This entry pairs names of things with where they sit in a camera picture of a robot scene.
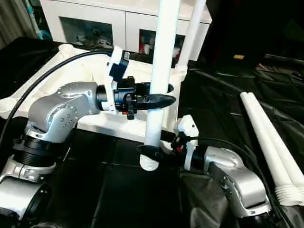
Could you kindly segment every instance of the white mounting plate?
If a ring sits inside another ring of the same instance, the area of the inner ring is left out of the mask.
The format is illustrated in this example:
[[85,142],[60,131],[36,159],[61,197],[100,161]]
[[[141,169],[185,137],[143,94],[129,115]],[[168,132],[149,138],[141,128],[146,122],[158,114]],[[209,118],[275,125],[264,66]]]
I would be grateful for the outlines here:
[[[28,87],[37,80],[43,73],[62,62],[64,59],[86,52],[85,50],[73,48],[65,44],[59,47],[59,51],[50,59],[36,74],[34,74],[22,87],[20,87],[12,96],[0,100],[0,116],[7,118],[12,108],[28,89]],[[28,117],[30,106],[38,98],[50,95],[58,90],[59,87],[76,81],[96,81],[99,85],[103,84],[103,77],[106,74],[107,62],[110,57],[107,55],[94,55],[81,58],[75,62],[69,63],[63,68],[51,74],[43,80],[27,97],[14,117]],[[124,78],[133,76],[135,82],[150,82],[152,74],[152,65],[138,61],[130,60],[129,66],[124,74]],[[172,131],[177,120],[178,102],[180,96],[180,76],[174,69],[171,70],[170,84],[174,86],[174,91],[169,93],[176,97],[176,102],[170,107],[165,108],[163,128]],[[78,129],[83,129],[96,133],[103,133],[115,137],[129,139],[138,142],[144,142],[146,129],[147,111],[139,110],[134,120],[127,120],[126,115],[112,115],[101,112],[98,115],[84,116],[78,121]]]

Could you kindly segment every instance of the white pipe stack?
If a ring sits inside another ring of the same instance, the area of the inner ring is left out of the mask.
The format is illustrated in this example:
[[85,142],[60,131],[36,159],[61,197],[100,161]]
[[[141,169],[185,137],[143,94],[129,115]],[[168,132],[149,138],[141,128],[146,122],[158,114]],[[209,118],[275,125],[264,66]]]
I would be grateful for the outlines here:
[[253,93],[241,93],[257,139],[275,183],[279,203],[292,206],[304,203],[304,176]]

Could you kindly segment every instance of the white pvc pipe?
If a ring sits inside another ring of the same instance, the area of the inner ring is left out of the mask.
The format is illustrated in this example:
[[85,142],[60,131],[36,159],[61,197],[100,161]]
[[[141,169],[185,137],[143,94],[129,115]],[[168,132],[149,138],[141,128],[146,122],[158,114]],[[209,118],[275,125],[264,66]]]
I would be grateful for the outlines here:
[[243,92],[240,96],[274,180],[276,186],[275,192],[280,204],[292,206],[301,203],[301,196],[299,195],[297,188],[292,184],[289,175],[276,152],[276,148],[263,126],[263,122],[259,113],[256,111],[255,105],[252,104],[247,93]]
[[254,103],[256,111],[259,112],[260,117],[263,120],[264,126],[275,146],[275,149],[283,162],[283,165],[291,179],[291,182],[298,188],[299,193],[302,196],[302,201],[304,200],[304,175],[301,172],[298,164],[295,162],[293,156],[291,155],[289,149],[286,147],[284,141],[276,131],[275,127],[272,125],[268,116],[264,112],[260,103],[256,99],[253,93],[248,93],[248,97],[251,102]]
[[[166,94],[168,92],[180,3],[181,0],[160,0],[150,94]],[[148,111],[145,145],[159,147],[163,114],[163,109]],[[153,171],[158,167],[158,162],[142,154],[140,164],[147,171]]]
[[201,15],[204,11],[206,0],[196,0],[193,7],[191,20],[188,25],[186,37],[180,52],[178,67],[187,67],[190,54],[193,48],[194,40],[200,27]]

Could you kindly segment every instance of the cabinet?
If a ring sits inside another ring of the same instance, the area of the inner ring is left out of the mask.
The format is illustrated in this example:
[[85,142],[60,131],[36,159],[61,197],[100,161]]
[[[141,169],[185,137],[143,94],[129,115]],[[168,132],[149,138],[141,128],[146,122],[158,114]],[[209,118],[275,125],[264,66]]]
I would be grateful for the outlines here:
[[[159,0],[40,0],[55,41],[153,55]],[[173,57],[178,58],[195,0],[182,0]],[[203,11],[190,60],[197,60],[211,23]]]

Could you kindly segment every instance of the black plastic sheet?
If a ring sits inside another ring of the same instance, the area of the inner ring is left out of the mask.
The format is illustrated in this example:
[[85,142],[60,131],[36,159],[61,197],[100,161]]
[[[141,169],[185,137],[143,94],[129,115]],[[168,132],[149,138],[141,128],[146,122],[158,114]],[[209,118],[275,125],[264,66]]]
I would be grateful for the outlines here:
[[[19,38],[0,51],[3,81],[0,97],[15,92],[57,52],[58,45]],[[132,54],[131,58],[140,60],[141,56]],[[247,69],[224,75],[207,68],[191,71],[182,83],[179,116],[191,114],[200,136],[251,147],[274,189],[238,95],[242,91],[256,94],[304,171],[303,78]],[[11,123],[0,165],[26,121],[16,118]],[[53,194],[43,221],[63,228],[238,227],[217,183],[172,167],[161,166],[156,172],[145,172],[139,166],[138,145],[77,130],[71,144],[65,147],[66,151],[71,146],[69,156],[64,163],[58,163],[49,181]],[[297,228],[303,227],[302,207],[286,207],[286,211]]]

